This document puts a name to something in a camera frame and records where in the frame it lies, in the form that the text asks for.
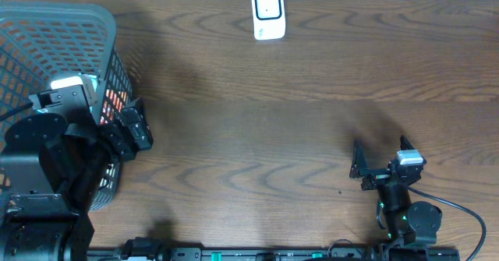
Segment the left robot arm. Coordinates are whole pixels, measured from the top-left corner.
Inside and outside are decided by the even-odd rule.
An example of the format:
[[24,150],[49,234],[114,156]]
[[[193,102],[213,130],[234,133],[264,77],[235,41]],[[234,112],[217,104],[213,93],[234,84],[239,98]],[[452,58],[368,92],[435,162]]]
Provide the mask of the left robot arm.
[[10,181],[1,225],[3,260],[85,260],[88,212],[110,164],[134,160],[153,139],[140,98],[100,125],[83,86],[30,96],[39,112],[5,134],[1,168]]

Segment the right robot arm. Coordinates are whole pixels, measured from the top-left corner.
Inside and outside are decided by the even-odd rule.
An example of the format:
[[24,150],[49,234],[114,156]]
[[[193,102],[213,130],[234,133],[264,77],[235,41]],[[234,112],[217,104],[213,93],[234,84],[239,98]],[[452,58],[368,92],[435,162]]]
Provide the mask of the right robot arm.
[[363,191],[377,191],[377,223],[388,232],[388,240],[373,249],[372,258],[430,258],[429,247],[437,241],[442,212],[431,203],[413,202],[409,195],[409,185],[421,179],[425,164],[424,157],[405,136],[400,137],[400,150],[385,168],[369,168],[361,142],[354,142],[349,177],[360,178]]

